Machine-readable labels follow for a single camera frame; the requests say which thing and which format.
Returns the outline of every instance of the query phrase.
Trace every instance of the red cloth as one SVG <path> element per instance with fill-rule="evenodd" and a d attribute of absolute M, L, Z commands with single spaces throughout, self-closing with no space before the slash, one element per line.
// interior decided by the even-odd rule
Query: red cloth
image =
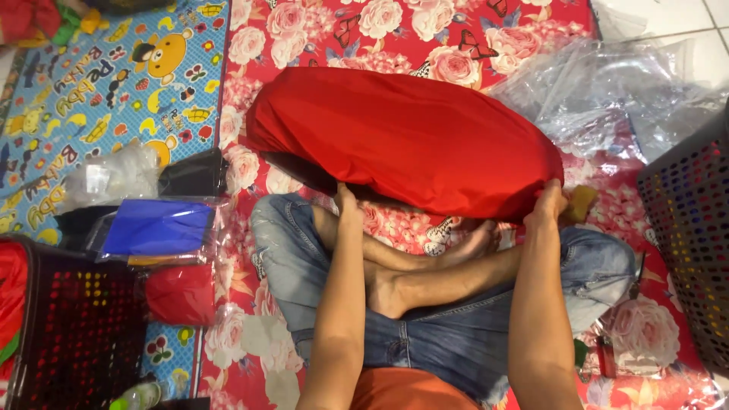
<path fill-rule="evenodd" d="M 0 347 L 23 325 L 28 259 L 23 245 L 0 242 Z"/>
<path fill-rule="evenodd" d="M 0 28 L 5 43 L 33 39 L 40 29 L 51 38 L 61 27 L 61 15 L 53 0 L 3 0 Z"/>
<path fill-rule="evenodd" d="M 437 214 L 513 223 L 544 181 L 564 181 L 558 149 L 482 93 L 410 75 L 285 69 L 246 115 L 246 146 L 290 152 L 340 181 Z"/>
<path fill-rule="evenodd" d="M 169 325 L 214 325 L 214 280 L 211 264 L 155 269 L 145 284 L 149 310 Z"/>

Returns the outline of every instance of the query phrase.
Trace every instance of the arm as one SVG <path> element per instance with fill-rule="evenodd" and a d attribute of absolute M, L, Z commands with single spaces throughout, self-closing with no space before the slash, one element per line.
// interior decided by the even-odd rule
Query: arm
<path fill-rule="evenodd" d="M 349 409 L 365 355 L 362 211 L 340 183 L 337 244 L 316 309 L 311 365 L 297 410 Z"/>
<path fill-rule="evenodd" d="M 554 179 L 524 218 L 526 238 L 509 324 L 509 382 L 524 410 L 582 410 L 559 270 L 557 217 L 566 205 Z"/>

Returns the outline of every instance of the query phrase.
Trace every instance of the jeans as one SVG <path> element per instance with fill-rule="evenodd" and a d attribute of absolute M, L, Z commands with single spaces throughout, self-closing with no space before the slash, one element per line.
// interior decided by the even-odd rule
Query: jeans
<path fill-rule="evenodd" d="M 261 198 L 251 215 L 257 254 L 288 329 L 304 360 L 311 353 L 314 317 L 330 258 L 313 225 L 311 205 L 298 194 Z M 573 333 L 586 330 L 635 279 L 633 250 L 603 233 L 560 232 L 561 279 Z M 393 320 L 369 309 L 364 366 L 425 370 L 485 405 L 509 388 L 507 334 L 514 283 L 471 300 Z"/>

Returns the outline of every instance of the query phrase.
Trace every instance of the foot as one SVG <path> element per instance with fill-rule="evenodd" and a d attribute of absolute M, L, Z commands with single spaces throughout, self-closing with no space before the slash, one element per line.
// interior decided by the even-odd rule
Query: foot
<path fill-rule="evenodd" d="M 435 265 L 437 268 L 447 268 L 495 252 L 499 248 L 500 240 L 496 223 L 487 220 L 458 244 L 435 257 Z"/>
<path fill-rule="evenodd" d="M 373 274 L 366 284 L 367 307 L 398 320 L 408 310 L 395 284 L 397 275 L 402 275 L 402 272 L 390 271 L 374 263 L 372 265 Z"/>

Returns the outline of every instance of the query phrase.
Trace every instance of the black plastic basket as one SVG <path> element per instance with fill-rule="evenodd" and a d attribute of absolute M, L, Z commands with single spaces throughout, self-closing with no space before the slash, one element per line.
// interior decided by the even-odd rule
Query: black plastic basket
<path fill-rule="evenodd" d="M 638 175 L 699 357 L 729 373 L 729 101 Z"/>
<path fill-rule="evenodd" d="M 28 284 L 6 410 L 105 409 L 139 380 L 146 323 L 124 263 L 23 245 Z"/>

